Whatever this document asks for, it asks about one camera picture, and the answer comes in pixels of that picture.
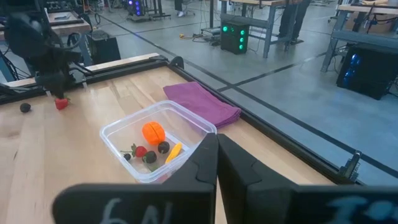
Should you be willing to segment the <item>small red toy strawberry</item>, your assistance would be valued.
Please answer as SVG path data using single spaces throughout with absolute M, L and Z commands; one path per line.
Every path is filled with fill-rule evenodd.
M 131 154 L 133 157 L 144 157 L 147 153 L 147 149 L 144 146 L 136 146 L 133 144 L 131 146 Z

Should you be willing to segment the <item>black computer blue lights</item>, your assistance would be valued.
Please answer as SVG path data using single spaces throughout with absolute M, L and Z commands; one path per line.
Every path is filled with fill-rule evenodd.
M 398 78 L 398 53 L 353 45 L 349 48 L 336 85 L 380 100 Z

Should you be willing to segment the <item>purple folded cloth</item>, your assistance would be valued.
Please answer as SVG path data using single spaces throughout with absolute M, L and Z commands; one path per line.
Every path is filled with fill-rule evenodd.
M 163 87 L 167 98 L 191 112 L 222 128 L 237 121 L 241 109 L 223 103 L 197 82 L 187 82 Z

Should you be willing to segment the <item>large red toy strawberry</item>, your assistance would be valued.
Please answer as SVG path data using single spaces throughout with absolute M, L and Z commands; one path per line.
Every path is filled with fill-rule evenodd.
M 70 100 L 68 98 L 56 98 L 55 107 L 58 110 L 63 110 L 69 105 Z

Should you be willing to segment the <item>clear plastic tupperware container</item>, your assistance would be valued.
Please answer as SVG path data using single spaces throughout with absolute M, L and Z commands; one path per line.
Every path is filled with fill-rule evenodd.
M 167 154 L 158 152 L 158 145 L 150 145 L 142 135 L 142 127 L 148 122 L 158 122 L 165 131 L 165 141 L 170 144 Z M 208 133 L 217 133 L 216 127 L 201 116 L 174 101 L 160 101 L 138 112 L 104 126 L 100 136 L 123 167 L 141 183 L 162 183 L 174 174 L 193 154 Z M 165 160 L 177 143 L 183 148 L 169 164 Z M 157 161 L 146 164 L 142 157 L 133 157 L 131 146 L 144 146 L 157 154 Z M 131 159 L 125 160 L 124 154 Z

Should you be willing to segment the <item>person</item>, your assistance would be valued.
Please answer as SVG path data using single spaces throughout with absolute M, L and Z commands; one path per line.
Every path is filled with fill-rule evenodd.
M 177 11 L 178 17 L 183 17 L 185 15 L 185 12 L 183 10 L 183 2 L 184 0 L 174 0 L 175 10 Z
M 295 45 L 298 43 L 298 37 L 300 30 L 302 28 L 303 20 L 306 15 L 307 9 L 311 3 L 311 0 L 303 0 L 297 8 L 297 13 L 295 16 L 295 24 L 292 32 L 292 38 L 291 38 L 291 44 Z M 280 27 L 279 27 L 279 38 L 283 38 L 286 36 L 287 31 L 288 31 L 288 26 L 290 22 L 290 18 L 293 16 L 295 12 L 295 9 L 293 6 L 286 6 L 282 15 L 282 19 L 280 22 Z

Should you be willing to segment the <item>grey floor power box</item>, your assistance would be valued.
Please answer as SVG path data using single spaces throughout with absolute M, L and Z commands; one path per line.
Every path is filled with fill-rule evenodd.
M 201 29 L 201 33 L 208 38 L 211 39 L 219 39 L 221 36 L 221 29 L 220 27 L 207 27 Z

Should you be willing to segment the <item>grey metal workbench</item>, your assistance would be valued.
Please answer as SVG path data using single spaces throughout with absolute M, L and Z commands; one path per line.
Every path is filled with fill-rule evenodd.
M 263 48 L 263 57 L 267 58 L 269 54 L 269 49 L 271 45 L 283 43 L 285 45 L 284 50 L 287 51 L 290 47 L 290 42 L 292 38 L 292 32 L 295 24 L 295 16 L 297 13 L 298 5 L 303 0 L 218 0 L 221 3 L 221 21 L 233 21 L 240 22 L 249 25 L 249 37 L 256 38 L 258 40 L 264 41 Z M 232 15 L 227 13 L 227 5 L 232 3 L 241 3 L 243 5 L 241 15 Z M 248 6 L 257 6 L 260 9 L 264 7 L 269 8 L 268 18 L 264 19 L 255 19 L 253 17 L 246 16 L 246 8 Z M 273 36 L 276 36 L 273 33 L 274 22 L 276 10 L 280 7 L 285 8 L 286 6 L 293 6 L 295 12 L 293 16 L 290 18 L 288 31 L 285 37 L 272 40 Z
M 376 34 L 360 33 L 359 27 L 367 15 L 390 14 L 398 16 L 398 6 L 353 6 L 351 4 L 340 4 L 337 7 L 338 17 L 330 36 L 330 43 L 323 60 L 321 72 L 326 72 L 331 59 L 336 55 L 336 46 L 339 41 L 349 44 L 359 44 L 367 47 L 380 47 L 388 52 L 398 52 L 398 35 L 385 36 Z M 352 30 L 344 30 L 347 15 L 350 12 L 358 12 L 357 21 Z

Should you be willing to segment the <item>black aluminium table frame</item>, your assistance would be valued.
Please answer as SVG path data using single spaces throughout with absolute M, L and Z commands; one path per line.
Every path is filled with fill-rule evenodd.
M 134 178 L 100 138 L 100 128 L 165 99 L 163 87 L 193 80 L 179 63 L 153 61 L 108 70 L 109 79 L 69 93 L 57 110 L 34 79 L 0 83 L 0 194 L 52 194 L 78 183 L 131 183 Z M 19 109 L 31 105 L 28 113 Z M 243 108 L 221 133 L 298 184 L 347 184 L 336 166 Z

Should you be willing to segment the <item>black computer green lights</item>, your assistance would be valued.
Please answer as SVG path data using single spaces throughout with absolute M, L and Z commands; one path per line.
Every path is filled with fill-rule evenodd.
M 248 48 L 249 25 L 233 21 L 221 21 L 221 50 L 233 54 L 245 54 Z

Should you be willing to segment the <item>yellow toy produce piece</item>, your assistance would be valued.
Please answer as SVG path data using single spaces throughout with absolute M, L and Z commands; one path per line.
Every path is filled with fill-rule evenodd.
M 170 151 L 170 154 L 168 155 L 168 157 L 165 160 L 165 164 L 169 164 L 172 160 L 174 160 L 180 154 L 180 151 L 182 150 L 182 148 L 183 148 L 183 144 L 181 142 L 174 145 L 174 147 Z

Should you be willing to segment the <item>wooden side plank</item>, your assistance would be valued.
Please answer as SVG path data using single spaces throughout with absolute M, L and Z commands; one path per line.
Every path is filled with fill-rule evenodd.
M 135 57 L 124 58 L 121 60 L 115 60 L 111 62 L 100 63 L 97 65 L 90 65 L 86 68 L 91 72 L 103 72 L 108 70 L 115 70 L 118 68 L 124 68 L 128 66 L 135 66 L 140 64 L 146 64 L 153 61 L 156 57 L 160 56 L 158 53 L 145 54 Z

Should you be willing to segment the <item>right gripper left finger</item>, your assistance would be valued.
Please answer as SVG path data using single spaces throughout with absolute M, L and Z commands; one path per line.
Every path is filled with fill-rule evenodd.
M 56 224 L 214 224 L 218 138 L 209 133 L 161 184 L 79 184 L 52 205 Z

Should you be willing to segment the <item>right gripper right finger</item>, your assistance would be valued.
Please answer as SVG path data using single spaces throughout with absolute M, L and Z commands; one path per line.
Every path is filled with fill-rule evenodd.
M 398 224 L 398 187 L 298 185 L 224 134 L 217 138 L 228 224 Z

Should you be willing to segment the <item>orange toy mandarin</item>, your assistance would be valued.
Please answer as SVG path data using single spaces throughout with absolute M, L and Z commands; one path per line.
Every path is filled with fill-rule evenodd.
M 142 135 L 150 145 L 158 145 L 165 141 L 165 131 L 163 127 L 155 121 L 151 121 L 143 125 Z

